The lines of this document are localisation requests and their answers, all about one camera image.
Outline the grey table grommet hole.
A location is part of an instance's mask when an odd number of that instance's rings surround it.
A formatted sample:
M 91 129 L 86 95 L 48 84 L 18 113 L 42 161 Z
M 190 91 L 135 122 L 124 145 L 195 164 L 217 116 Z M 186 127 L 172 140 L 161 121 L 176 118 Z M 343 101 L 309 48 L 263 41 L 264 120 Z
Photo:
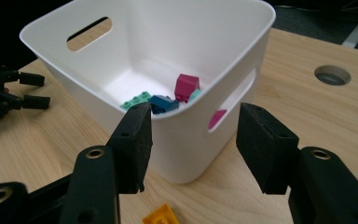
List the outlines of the grey table grommet hole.
M 326 64 L 314 70 L 315 77 L 324 84 L 343 86 L 351 82 L 351 74 L 344 68 Z

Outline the mint green toy brick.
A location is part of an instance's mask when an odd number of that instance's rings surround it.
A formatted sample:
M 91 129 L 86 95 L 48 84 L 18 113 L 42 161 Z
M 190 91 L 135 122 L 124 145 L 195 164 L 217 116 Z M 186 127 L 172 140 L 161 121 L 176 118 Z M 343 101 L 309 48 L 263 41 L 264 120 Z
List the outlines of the mint green toy brick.
M 125 110 L 128 110 L 134 105 L 148 102 L 150 98 L 150 93 L 148 91 L 143 91 L 140 94 L 133 96 L 130 100 L 124 102 L 120 107 Z

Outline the light teal toy brick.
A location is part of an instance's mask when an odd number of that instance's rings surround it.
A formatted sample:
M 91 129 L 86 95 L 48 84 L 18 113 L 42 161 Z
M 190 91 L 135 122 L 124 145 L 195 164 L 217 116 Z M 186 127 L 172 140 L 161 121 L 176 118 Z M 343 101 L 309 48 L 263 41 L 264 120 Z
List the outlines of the light teal toy brick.
M 191 101 L 197 99 L 199 97 L 199 95 L 201 94 L 201 90 L 200 89 L 195 89 L 189 96 L 188 98 L 188 102 L 190 103 Z

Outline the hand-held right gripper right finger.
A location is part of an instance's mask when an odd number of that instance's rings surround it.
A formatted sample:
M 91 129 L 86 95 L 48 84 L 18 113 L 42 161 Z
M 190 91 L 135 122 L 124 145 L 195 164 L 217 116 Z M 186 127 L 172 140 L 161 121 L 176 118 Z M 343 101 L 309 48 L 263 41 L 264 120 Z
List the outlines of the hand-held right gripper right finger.
M 263 193 L 286 192 L 298 142 L 267 109 L 241 103 L 236 145 Z

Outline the orange toy brick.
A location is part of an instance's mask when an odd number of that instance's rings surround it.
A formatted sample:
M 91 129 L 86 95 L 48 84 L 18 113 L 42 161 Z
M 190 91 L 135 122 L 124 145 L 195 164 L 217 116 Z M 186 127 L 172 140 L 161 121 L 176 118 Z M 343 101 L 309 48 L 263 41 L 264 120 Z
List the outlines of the orange toy brick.
M 165 203 L 142 219 L 143 224 L 179 224 L 171 207 Z

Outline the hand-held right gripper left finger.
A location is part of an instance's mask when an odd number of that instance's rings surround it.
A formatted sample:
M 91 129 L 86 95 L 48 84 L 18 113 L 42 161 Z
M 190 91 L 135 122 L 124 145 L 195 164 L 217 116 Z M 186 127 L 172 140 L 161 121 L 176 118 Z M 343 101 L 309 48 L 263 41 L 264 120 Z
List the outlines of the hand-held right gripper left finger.
M 114 151 L 117 191 L 120 194 L 144 191 L 153 146 L 151 104 L 129 108 L 106 145 Z

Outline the white plastic bin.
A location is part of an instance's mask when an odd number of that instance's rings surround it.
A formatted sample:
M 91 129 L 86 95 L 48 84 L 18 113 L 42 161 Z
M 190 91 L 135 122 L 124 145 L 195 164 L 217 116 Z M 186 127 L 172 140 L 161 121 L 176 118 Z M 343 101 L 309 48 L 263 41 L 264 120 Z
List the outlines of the white plastic bin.
M 73 0 L 26 25 L 20 39 L 108 132 L 133 96 L 173 97 L 180 74 L 198 77 L 197 99 L 152 118 L 150 167 L 188 183 L 236 132 L 275 17 L 262 0 Z M 209 130 L 219 109 L 227 112 Z

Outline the dark blue toy brick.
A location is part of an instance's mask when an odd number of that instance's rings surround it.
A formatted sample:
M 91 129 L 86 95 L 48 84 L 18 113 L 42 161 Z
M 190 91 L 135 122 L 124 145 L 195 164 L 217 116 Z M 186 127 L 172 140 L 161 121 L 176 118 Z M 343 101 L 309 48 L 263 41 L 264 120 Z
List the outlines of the dark blue toy brick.
M 152 106 L 152 113 L 162 114 L 179 108 L 179 102 L 163 95 L 153 95 L 149 99 Z

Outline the magenta toy brick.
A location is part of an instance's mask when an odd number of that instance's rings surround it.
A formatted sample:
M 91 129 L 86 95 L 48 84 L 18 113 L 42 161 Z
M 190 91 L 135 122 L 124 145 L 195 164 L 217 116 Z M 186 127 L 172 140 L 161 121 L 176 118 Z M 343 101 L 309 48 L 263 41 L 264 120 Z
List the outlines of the magenta toy brick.
M 188 102 L 190 95 L 200 88 L 200 79 L 198 77 L 180 74 L 176 79 L 174 95 L 179 102 Z
M 211 130 L 216 125 L 216 123 L 226 114 L 226 112 L 227 111 L 225 109 L 216 110 L 210 119 L 208 129 Z

